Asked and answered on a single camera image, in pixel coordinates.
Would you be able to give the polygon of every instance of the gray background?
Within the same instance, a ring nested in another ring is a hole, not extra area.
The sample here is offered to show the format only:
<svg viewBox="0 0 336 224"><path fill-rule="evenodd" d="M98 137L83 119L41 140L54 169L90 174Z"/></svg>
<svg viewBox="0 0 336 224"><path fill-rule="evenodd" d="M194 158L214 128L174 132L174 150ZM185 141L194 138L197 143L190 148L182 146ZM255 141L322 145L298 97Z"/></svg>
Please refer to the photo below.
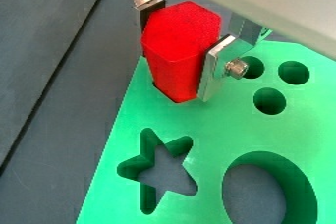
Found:
<svg viewBox="0 0 336 224"><path fill-rule="evenodd" d="M131 0L102 0L69 50L90 12L82 9L90 9L97 0L67 0L58 7L50 4L57 0L22 0L22 5L30 1L37 5L27 6L33 12L27 17L23 16L27 9L14 8L14 1L19 0L0 0L0 140L11 137L19 144L0 177L0 223L74 223L141 54L133 3ZM222 14L225 33L230 11L209 0L194 1ZM23 21L11 26L9 21L17 16ZM42 106L18 138L65 56ZM13 98L9 86L18 90ZM157 172L165 174L175 161L163 156L162 169ZM185 180L175 173L177 191ZM259 187L251 187L257 181ZM158 180L153 183L165 187ZM226 206L235 223L281 223L285 196L263 170L253 166L237 168L227 175L226 183L231 192Z"/></svg>

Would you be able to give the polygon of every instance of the green shape sorter board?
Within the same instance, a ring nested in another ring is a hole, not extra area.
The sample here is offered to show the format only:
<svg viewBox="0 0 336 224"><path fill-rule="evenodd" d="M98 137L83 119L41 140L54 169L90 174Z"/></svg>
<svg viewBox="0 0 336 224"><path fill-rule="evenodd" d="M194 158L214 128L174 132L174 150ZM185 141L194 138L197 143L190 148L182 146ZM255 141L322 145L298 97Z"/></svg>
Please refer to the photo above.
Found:
<svg viewBox="0 0 336 224"><path fill-rule="evenodd" d="M155 88L141 57L78 224L231 223L222 182L241 164L278 179L283 223L336 223L336 63L283 42L265 41L246 56L265 64L259 78L226 79L210 102L181 104ZM155 205L155 189L137 175L155 165L159 144L189 152L183 166L199 190L169 191Z"/></svg>

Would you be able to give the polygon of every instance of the circular hole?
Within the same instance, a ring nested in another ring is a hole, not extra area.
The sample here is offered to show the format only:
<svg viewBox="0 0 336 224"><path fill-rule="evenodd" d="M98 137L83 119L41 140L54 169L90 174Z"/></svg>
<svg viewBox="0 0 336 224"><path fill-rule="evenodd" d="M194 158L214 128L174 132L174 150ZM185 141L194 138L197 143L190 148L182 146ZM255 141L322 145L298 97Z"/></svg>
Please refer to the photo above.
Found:
<svg viewBox="0 0 336 224"><path fill-rule="evenodd" d="M310 70L301 62L290 61L281 65L279 76L287 83L301 85L310 79Z"/></svg>
<svg viewBox="0 0 336 224"><path fill-rule="evenodd" d="M235 224L318 222L314 187L299 167L282 155L253 151L231 163L222 199Z"/></svg>
<svg viewBox="0 0 336 224"><path fill-rule="evenodd" d="M255 165L230 168L223 180L223 202L235 224L283 223L287 200L275 177Z"/></svg>
<svg viewBox="0 0 336 224"><path fill-rule="evenodd" d="M265 63L254 56L246 56L242 60L249 64L249 70L245 78L258 79L266 71Z"/></svg>
<svg viewBox="0 0 336 224"><path fill-rule="evenodd" d="M285 95L274 88L266 87L258 90L254 102L257 108L269 115L282 113L287 107Z"/></svg>

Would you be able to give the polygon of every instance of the star-shaped hole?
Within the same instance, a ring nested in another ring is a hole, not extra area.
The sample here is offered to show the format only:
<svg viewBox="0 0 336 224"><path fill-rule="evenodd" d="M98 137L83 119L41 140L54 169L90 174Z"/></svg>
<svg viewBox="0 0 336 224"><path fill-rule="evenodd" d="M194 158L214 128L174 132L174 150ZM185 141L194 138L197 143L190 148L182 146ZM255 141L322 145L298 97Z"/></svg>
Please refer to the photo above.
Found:
<svg viewBox="0 0 336 224"><path fill-rule="evenodd" d="M191 137L182 137L167 144L151 129L141 134L141 155L125 161L119 175L141 182L141 209L151 214L165 196L173 191L186 196L198 192L198 184L183 167L194 146Z"/></svg>

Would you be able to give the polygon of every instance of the red hexagonal block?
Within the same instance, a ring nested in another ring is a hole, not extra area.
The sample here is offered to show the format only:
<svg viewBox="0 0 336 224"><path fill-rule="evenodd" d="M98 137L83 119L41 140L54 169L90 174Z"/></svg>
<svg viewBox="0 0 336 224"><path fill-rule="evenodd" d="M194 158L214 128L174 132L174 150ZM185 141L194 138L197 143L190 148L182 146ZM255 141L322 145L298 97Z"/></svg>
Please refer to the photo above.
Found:
<svg viewBox="0 0 336 224"><path fill-rule="evenodd" d="M175 102L198 97L206 53L219 32L219 14L193 1L151 14L143 51L155 85Z"/></svg>

